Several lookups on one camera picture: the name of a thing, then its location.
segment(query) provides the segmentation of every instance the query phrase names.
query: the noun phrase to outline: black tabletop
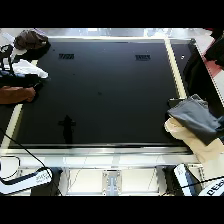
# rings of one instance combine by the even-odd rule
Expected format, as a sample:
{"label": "black tabletop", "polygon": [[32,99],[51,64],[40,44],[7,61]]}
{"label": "black tabletop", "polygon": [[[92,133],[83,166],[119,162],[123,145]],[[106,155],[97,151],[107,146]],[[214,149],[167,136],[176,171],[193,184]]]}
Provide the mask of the black tabletop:
{"label": "black tabletop", "polygon": [[49,80],[23,105],[20,143],[180,144],[163,126],[177,97],[164,43],[51,42],[37,66]]}

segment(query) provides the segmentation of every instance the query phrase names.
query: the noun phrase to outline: white cloth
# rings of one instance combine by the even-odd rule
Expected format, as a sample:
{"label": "white cloth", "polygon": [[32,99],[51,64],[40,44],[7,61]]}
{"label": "white cloth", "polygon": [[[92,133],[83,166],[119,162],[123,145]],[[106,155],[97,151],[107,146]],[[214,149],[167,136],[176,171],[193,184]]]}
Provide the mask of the white cloth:
{"label": "white cloth", "polygon": [[37,74],[40,78],[48,77],[47,72],[43,71],[42,69],[36,67],[26,60],[20,59],[18,63],[13,63],[12,67],[15,73]]}
{"label": "white cloth", "polygon": [[175,118],[169,118],[164,127],[174,138],[183,140],[201,163],[216,159],[221,152],[224,152],[224,145],[219,138],[205,145],[191,131],[183,127]]}

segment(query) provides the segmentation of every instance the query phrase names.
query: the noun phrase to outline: floor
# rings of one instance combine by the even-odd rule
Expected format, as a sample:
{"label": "floor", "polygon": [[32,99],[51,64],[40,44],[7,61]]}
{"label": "floor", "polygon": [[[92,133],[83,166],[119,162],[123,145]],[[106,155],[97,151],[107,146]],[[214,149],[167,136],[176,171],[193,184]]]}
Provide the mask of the floor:
{"label": "floor", "polygon": [[[22,30],[27,28],[1,28],[0,34],[7,32],[12,37],[17,36]],[[48,36],[120,36],[120,37],[170,37],[170,38],[195,38],[200,50],[203,52],[206,50],[208,45],[211,43],[213,38],[210,37],[211,31],[204,30],[202,28],[38,28],[44,31]],[[9,43],[7,38],[0,35],[0,45]],[[223,175],[223,156],[220,156],[215,161],[210,161],[205,164],[205,176],[206,178],[211,178],[214,176]],[[78,174],[78,169],[71,171],[71,182],[75,180],[76,184],[73,185],[72,190],[74,191],[89,191],[88,185],[85,186],[80,182],[80,180],[85,180],[89,184],[90,181],[95,183],[95,191],[101,189],[101,185],[94,180],[101,179],[101,174],[99,172],[91,171],[87,173],[83,170]],[[153,177],[153,169],[151,170],[133,170],[125,171],[124,178],[127,178],[127,185],[123,188],[127,191],[147,191],[149,189],[149,181]],[[150,184],[150,189],[156,189],[156,177],[153,177],[153,181]]]}

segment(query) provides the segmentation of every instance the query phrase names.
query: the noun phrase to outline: black vent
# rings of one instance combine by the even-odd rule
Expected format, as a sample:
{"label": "black vent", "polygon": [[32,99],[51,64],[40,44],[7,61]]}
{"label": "black vent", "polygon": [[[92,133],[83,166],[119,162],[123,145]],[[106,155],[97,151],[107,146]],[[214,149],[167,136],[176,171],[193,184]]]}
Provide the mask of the black vent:
{"label": "black vent", "polygon": [[135,55],[136,61],[149,61],[150,55],[149,54],[137,54]]}
{"label": "black vent", "polygon": [[74,59],[74,54],[59,54],[59,59]]}

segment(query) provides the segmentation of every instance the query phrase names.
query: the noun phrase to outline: beige cloth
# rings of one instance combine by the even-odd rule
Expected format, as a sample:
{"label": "beige cloth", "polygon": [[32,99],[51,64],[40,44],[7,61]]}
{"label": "beige cloth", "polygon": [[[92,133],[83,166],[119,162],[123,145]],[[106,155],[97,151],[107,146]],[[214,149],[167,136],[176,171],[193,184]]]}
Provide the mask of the beige cloth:
{"label": "beige cloth", "polygon": [[183,140],[201,163],[216,159],[221,152],[224,152],[224,145],[219,138],[205,145],[187,128],[183,127],[175,118],[169,118],[164,127],[174,138]]}

